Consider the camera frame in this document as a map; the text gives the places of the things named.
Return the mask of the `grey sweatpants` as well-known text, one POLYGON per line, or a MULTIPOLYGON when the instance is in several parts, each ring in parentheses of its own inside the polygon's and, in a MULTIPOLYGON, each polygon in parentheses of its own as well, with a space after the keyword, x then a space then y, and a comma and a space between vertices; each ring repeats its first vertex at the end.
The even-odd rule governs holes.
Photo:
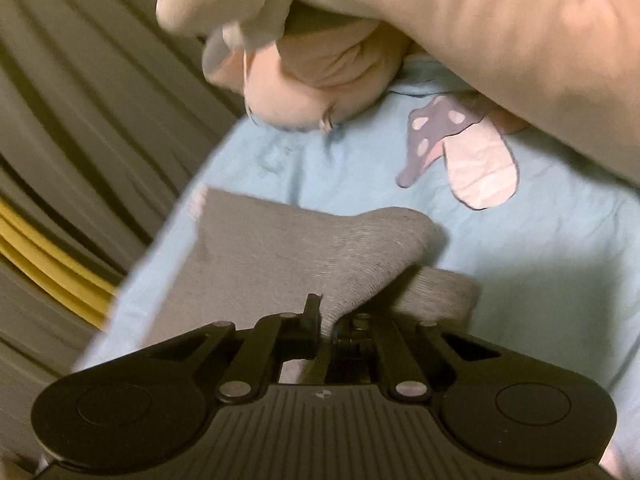
POLYGON ((431 265, 444 236, 425 214, 390 207, 332 216, 208 190, 196 240, 158 311, 145 344, 216 321, 251 328, 266 315, 303 310, 320 296, 321 347, 313 361, 285 365, 285 382, 315 384, 326 372, 337 321, 378 298, 375 312, 401 326, 465 326, 480 296, 466 275, 431 265))

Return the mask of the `light blue patterned bedsheet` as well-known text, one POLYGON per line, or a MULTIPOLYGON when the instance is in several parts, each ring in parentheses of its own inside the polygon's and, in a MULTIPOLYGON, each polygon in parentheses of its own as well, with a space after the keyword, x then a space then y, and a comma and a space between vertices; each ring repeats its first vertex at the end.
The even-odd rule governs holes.
POLYGON ((614 396, 615 452, 639 472, 639 193, 534 128, 509 136, 518 188, 474 210, 452 194, 442 160, 410 188, 409 116, 463 88, 439 63, 406 62, 381 102, 328 134, 286 132, 244 118, 206 160, 160 235, 131 271, 105 332, 80 359, 90 366, 140 344, 195 237, 204 188, 330 214, 401 206, 446 234, 438 262, 480 281, 472 331, 500 346, 577 370, 614 396))

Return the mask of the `yellow curtain strip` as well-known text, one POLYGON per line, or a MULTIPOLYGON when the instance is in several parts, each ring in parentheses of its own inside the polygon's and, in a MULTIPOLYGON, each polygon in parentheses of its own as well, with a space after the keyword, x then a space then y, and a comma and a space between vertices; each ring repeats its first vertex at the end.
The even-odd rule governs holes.
POLYGON ((84 266, 1 200, 1 255, 66 310, 102 328, 116 286, 84 266))

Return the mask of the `grey curtain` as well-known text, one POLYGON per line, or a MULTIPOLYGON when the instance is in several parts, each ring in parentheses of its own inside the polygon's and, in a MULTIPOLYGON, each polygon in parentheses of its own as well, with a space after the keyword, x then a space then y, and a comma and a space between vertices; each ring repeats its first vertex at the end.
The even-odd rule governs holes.
MULTIPOLYGON (((240 117, 155 0, 1 0, 1 199, 116 287, 240 117)), ((98 329, 1 256, 1 453, 36 466, 32 401, 98 329)))

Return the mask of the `pink stuffed animal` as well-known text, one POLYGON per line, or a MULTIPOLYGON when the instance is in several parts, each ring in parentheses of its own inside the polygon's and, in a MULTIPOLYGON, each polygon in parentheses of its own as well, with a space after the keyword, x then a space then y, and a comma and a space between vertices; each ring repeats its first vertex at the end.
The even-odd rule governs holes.
POLYGON ((358 0, 156 0, 157 23, 205 41, 202 71, 250 118, 328 132, 380 98, 411 41, 358 0))

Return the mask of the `beige pillow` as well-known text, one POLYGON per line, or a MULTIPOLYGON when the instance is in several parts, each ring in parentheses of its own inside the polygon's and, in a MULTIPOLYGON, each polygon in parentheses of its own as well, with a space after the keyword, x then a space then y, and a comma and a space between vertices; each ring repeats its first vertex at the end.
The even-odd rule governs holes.
POLYGON ((639 179, 639 0, 359 0, 489 99, 639 179))

